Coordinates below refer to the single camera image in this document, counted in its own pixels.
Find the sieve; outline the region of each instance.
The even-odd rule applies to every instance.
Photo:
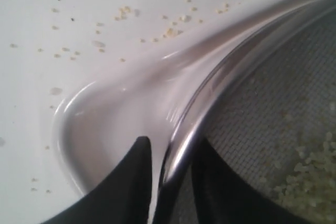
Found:
[[[171,223],[198,223],[190,163],[203,136],[241,179],[278,203],[278,193],[285,194],[281,186],[286,190],[288,178],[304,172],[307,158],[334,151],[336,0],[320,0],[267,25],[197,90],[162,169],[157,213],[164,216],[176,200]],[[334,157],[329,161],[335,163]],[[309,209],[294,214],[308,218]],[[331,212],[315,222],[336,223],[336,207]]]

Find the white ceramic surface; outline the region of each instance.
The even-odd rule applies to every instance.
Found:
[[[228,25],[271,2],[252,1],[1,0],[0,223],[38,223],[80,198],[62,171],[52,144],[54,112],[63,99],[90,83],[97,72],[102,71],[103,76],[118,83],[122,72],[127,76],[134,71],[134,65],[149,66],[156,57],[144,52],[155,50],[157,44],[167,43],[167,54],[181,50],[185,45],[179,44],[179,36],[168,39],[170,42],[161,38],[170,22],[178,21],[179,16],[192,16],[190,22],[177,25],[187,36],[188,30],[201,26],[199,18],[204,20],[204,26],[213,20],[207,27],[214,29],[214,24]],[[230,4],[229,12],[235,8],[241,12],[237,11],[235,17],[219,18],[215,9],[224,9],[224,3]],[[138,16],[115,21],[118,8],[125,5],[137,9]],[[190,11],[192,6],[198,11]],[[195,31],[198,35],[194,37],[190,31],[190,43],[202,39],[200,31],[201,28]],[[160,38],[159,42],[150,42],[154,37]],[[93,40],[106,44],[104,53],[92,46]]]

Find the mesh strainer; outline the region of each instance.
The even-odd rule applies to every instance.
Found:
[[[296,10],[219,64],[182,120],[184,125],[188,122],[188,131],[184,142],[171,150],[177,153],[174,158],[168,155],[164,181],[169,184],[186,170],[187,157],[205,135],[244,181],[266,197],[277,198],[273,188],[286,183],[304,156],[322,150],[325,139],[336,136],[335,7],[335,0],[326,0]],[[216,101],[205,104],[210,97]],[[190,172],[171,223],[198,223]]]

